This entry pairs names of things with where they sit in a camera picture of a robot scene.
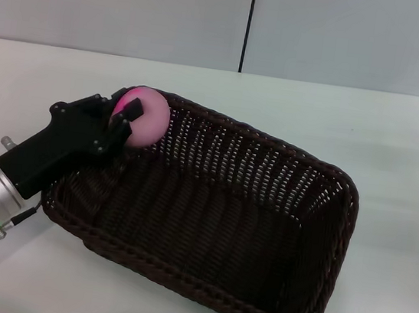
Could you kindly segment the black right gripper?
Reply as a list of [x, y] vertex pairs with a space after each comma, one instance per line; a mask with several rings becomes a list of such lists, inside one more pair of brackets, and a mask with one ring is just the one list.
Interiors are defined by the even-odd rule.
[[3, 155], [0, 169], [25, 200], [44, 190], [82, 156], [95, 155], [108, 99], [99, 94], [51, 105], [51, 121]]

